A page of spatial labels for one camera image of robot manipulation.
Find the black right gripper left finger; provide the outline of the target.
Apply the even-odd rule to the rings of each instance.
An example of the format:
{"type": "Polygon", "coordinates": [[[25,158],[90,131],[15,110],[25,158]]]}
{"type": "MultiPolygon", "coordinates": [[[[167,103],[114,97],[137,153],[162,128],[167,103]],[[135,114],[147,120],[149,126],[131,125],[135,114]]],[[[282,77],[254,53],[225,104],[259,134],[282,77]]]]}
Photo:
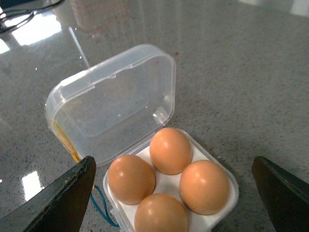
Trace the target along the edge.
{"type": "Polygon", "coordinates": [[[0,220],[2,232],[78,232],[96,175],[87,156],[48,187],[0,220]]]}

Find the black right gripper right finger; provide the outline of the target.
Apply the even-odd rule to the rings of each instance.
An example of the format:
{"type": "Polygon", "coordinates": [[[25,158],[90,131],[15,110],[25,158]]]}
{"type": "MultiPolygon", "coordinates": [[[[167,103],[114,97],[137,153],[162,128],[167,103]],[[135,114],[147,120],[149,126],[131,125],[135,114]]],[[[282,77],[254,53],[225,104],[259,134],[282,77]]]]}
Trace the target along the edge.
{"type": "Polygon", "coordinates": [[[252,174],[277,232],[309,230],[309,184],[265,157],[254,158],[252,174]]]}

